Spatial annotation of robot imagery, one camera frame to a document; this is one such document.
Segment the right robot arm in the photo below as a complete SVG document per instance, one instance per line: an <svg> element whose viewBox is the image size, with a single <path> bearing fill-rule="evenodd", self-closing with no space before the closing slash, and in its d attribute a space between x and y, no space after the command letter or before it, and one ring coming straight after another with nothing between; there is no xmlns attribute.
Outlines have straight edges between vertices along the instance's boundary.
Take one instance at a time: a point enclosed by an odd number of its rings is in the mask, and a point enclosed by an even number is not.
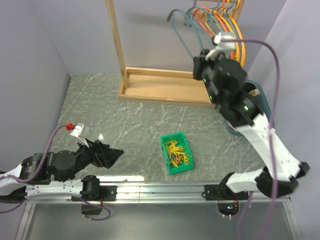
<svg viewBox="0 0 320 240"><path fill-rule="evenodd" d="M247 72L241 64L227 58L225 51L203 49L193 58L193 78L203 81L210 102L264 162L264 167L255 171L228 173L214 193L226 200L245 191L261 192L269 198L273 189L278 198L293 193L298 179L307 174L310 166L293 157L276 135L269 124L271 118L249 94Z"/></svg>

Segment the orange clothes hanger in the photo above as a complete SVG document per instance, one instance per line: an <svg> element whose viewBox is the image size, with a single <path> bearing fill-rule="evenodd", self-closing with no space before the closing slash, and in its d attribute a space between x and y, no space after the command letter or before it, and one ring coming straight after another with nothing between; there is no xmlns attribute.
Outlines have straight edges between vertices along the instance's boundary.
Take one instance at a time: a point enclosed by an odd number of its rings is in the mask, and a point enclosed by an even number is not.
<svg viewBox="0 0 320 240"><path fill-rule="evenodd" d="M230 32L233 37L239 36L239 27L234 19L240 3L237 0L218 0L212 7L195 7L192 18L203 34L212 39L219 32Z"/></svg>

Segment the black underwear back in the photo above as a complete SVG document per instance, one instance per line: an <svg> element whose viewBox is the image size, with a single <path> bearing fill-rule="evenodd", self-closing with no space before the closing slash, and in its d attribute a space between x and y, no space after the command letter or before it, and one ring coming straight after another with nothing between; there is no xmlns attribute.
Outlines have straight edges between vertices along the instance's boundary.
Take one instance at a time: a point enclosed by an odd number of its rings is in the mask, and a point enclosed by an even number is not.
<svg viewBox="0 0 320 240"><path fill-rule="evenodd" d="M261 95L261 92L258 88L258 84L254 81L247 81L243 84L243 90L252 97L258 97Z"/></svg>

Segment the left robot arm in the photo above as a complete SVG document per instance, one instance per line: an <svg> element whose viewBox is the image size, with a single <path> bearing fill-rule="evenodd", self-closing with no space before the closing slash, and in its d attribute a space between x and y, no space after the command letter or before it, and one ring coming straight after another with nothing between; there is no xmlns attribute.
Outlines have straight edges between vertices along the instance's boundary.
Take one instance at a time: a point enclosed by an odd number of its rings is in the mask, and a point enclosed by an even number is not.
<svg viewBox="0 0 320 240"><path fill-rule="evenodd" d="M75 179L87 166L110 169L124 154L101 141L78 143L76 151L36 153L15 169L0 173L0 201L21 204L32 199L71 197L72 201L102 200L107 196L100 179L87 175Z"/></svg>

